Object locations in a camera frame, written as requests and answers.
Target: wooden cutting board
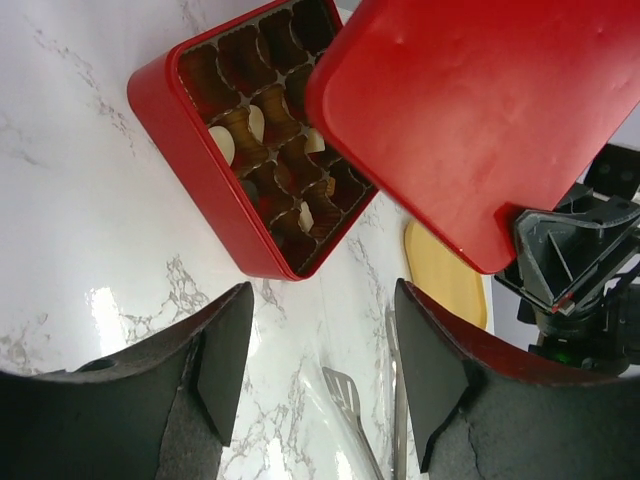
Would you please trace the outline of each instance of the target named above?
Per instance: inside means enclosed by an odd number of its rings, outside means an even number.
[[[487,328],[487,301],[482,275],[464,263],[416,220],[404,235],[412,282],[467,322]]]

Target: metal spatula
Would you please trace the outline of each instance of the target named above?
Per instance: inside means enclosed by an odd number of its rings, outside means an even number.
[[[360,396],[358,395],[358,389],[353,379],[341,372],[336,372],[327,367],[322,367],[322,374],[324,380],[327,383],[331,400],[335,403],[342,415],[347,420],[349,427],[353,430],[356,438],[364,448],[367,457],[371,463],[377,480],[384,480],[382,471],[376,460],[376,456],[373,454],[371,444],[367,439],[367,435],[364,433],[362,427],[362,417],[360,416]]]

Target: marble countertop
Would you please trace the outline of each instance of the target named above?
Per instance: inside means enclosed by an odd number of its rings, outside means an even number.
[[[177,43],[263,3],[2,3],[0,368],[73,370],[247,280],[132,113],[126,84]],[[249,279],[254,330],[219,478],[371,478],[321,366],[354,378],[388,471],[384,318],[407,276],[406,221],[379,194],[312,279]],[[415,455],[409,473],[419,477]]]

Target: red tin lid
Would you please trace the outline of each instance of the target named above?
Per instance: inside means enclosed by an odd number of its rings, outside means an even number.
[[[637,0],[364,0],[307,89],[329,143],[484,273],[639,100]]]

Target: white chocolate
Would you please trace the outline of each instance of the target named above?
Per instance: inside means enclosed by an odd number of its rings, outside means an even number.
[[[264,140],[264,114],[255,105],[249,106],[249,131],[260,143]]]
[[[209,134],[211,134],[211,138],[213,138],[213,141],[218,145],[224,159],[231,165],[233,163],[233,157],[236,155],[236,144],[233,142],[233,137],[229,130],[216,126],[209,129]]]
[[[315,128],[309,130],[307,143],[304,145],[304,153],[324,152],[324,138]]]
[[[305,233],[309,233],[311,228],[313,228],[313,215],[311,215],[311,210],[309,210],[307,202],[300,204],[300,220],[298,220],[298,224]]]

